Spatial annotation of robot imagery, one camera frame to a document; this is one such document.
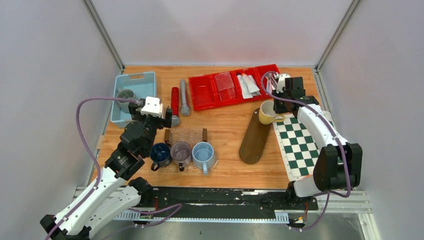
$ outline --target metal floor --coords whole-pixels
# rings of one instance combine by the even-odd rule
[[[309,213],[313,224],[318,214]],[[111,221],[93,240],[101,240],[130,221]],[[131,228],[117,233],[108,240],[365,240],[358,215],[354,213],[326,213],[312,230],[296,232],[285,224],[275,223],[204,223],[164,222],[158,226]]]

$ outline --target mug handle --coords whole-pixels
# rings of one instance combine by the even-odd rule
[[[154,162],[154,163],[152,163],[152,164],[151,164],[150,169],[151,169],[152,171],[156,172],[156,171],[157,171],[160,167],[161,167],[161,166],[159,166],[159,163]]]
[[[179,163],[179,171],[180,172],[184,171],[184,167],[183,167],[183,163],[182,162]]]
[[[208,166],[206,166],[206,162],[203,163],[203,174],[208,175]]]

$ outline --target yellow mug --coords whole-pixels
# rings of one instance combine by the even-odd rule
[[[259,109],[259,122],[263,125],[271,124],[272,122],[282,122],[286,119],[283,114],[277,114],[274,111],[274,101],[264,101]]]

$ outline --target mug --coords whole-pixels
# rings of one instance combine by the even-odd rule
[[[116,94],[117,98],[122,98],[122,99],[137,99],[136,94],[130,90],[130,89],[124,89],[119,91]],[[130,104],[129,102],[123,102],[123,101],[116,101],[118,103],[119,108],[122,110],[122,112],[129,114],[130,110],[128,109],[128,105]]]
[[[187,142],[179,141],[171,147],[171,157],[182,172],[192,162],[192,148]]]
[[[274,111],[274,101],[264,101],[259,109],[259,122],[263,125],[271,124],[272,122],[283,122],[286,117],[283,114],[277,114]]]
[[[153,161],[150,167],[152,171],[157,171],[159,168],[163,168],[170,165],[171,164],[170,147],[166,145],[165,143],[156,143],[151,148],[150,159]]]
[[[204,175],[208,175],[208,169],[210,169],[217,157],[214,152],[214,148],[208,142],[202,141],[193,147],[192,151],[193,164],[203,170]]]

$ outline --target red bottle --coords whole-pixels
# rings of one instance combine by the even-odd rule
[[[180,89],[173,87],[171,91],[171,109],[172,109],[172,126],[176,127],[180,125],[179,119],[179,106],[180,106]]]

